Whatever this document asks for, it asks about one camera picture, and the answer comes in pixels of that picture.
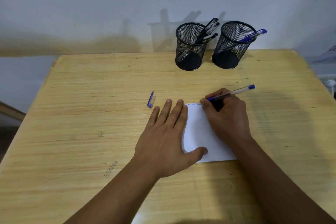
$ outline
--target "person's left hand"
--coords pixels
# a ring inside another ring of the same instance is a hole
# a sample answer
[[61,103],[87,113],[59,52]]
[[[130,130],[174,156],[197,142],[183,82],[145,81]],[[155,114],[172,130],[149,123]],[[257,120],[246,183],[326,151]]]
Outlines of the person's left hand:
[[167,99],[159,116],[160,108],[154,108],[137,142],[132,159],[148,165],[156,172],[158,179],[187,169],[208,152],[205,147],[189,153],[183,152],[181,142],[187,123],[188,107],[179,99],[170,113],[171,105],[172,101]]

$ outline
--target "pen holder rim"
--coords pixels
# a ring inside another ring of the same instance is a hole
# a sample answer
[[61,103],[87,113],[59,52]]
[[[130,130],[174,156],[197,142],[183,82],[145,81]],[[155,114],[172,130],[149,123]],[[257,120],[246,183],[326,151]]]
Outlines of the pen holder rim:
[[179,26],[177,27],[176,31],[175,31],[176,38],[177,38],[179,41],[181,41],[182,43],[187,44],[187,45],[191,45],[191,46],[200,46],[200,45],[205,44],[205,43],[201,43],[201,44],[192,44],[192,43],[188,43],[188,42],[182,40],[182,39],[179,37],[179,29],[180,29],[181,27],[185,26],[185,25],[191,25],[191,24],[192,24],[192,25],[199,25],[199,26],[202,26],[203,28],[205,28],[205,25],[203,25],[203,24],[201,24],[201,23],[197,23],[197,22],[187,22],[187,23],[183,23],[183,24],[179,25]]
[[235,23],[235,24],[243,24],[243,25],[249,27],[251,30],[256,31],[254,27],[252,27],[251,25],[249,25],[249,24],[247,24],[247,23],[245,23],[245,22],[242,22],[242,21],[228,21],[228,22],[225,22],[225,23],[222,25],[222,27],[220,28],[220,33],[221,33],[221,35],[222,35],[224,38],[226,38],[226,39],[229,40],[229,41],[234,42],[235,44],[250,44],[250,43],[253,43],[253,42],[256,40],[256,38],[254,38],[253,40],[248,41],[248,42],[240,42],[240,41],[233,40],[233,39],[231,39],[230,37],[226,36],[226,35],[224,34],[224,32],[223,32],[223,28],[224,28],[225,25],[228,25],[228,24],[231,24],[231,23]]

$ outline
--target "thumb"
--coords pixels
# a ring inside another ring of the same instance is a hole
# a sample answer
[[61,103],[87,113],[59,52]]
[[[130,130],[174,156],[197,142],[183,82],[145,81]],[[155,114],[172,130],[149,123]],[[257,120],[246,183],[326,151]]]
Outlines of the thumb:
[[202,98],[200,101],[199,101],[205,111],[205,113],[207,114],[207,116],[209,117],[210,114],[212,113],[217,113],[215,107],[213,107],[212,103],[205,99],[205,98]]
[[197,161],[201,160],[202,157],[208,153],[208,149],[205,147],[198,147],[195,150],[188,152],[184,155],[184,169],[195,164]]

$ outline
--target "sheet of paper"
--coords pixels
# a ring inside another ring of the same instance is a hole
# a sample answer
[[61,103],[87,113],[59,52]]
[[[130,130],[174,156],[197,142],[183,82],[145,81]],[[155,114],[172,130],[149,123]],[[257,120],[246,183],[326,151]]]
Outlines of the sheet of paper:
[[206,147],[208,153],[199,162],[237,159],[232,150],[212,131],[202,106],[197,103],[186,105],[188,120],[182,138],[183,150],[190,152],[200,146]]

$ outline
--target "hand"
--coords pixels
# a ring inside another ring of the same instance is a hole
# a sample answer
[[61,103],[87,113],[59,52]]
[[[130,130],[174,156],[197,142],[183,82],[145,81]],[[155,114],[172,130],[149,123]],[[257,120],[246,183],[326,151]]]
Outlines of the hand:
[[222,88],[199,101],[208,117],[211,128],[217,137],[229,146],[232,143],[252,140],[244,101],[240,100],[237,96],[226,97],[222,100],[224,107],[217,112],[212,103],[206,99],[227,92],[229,90]]
[[158,179],[187,169],[208,152],[205,147],[189,153],[183,152],[182,135],[187,123],[188,108],[179,99],[170,113],[171,105],[172,101],[167,99],[159,116],[160,108],[154,108],[132,159],[148,165]]

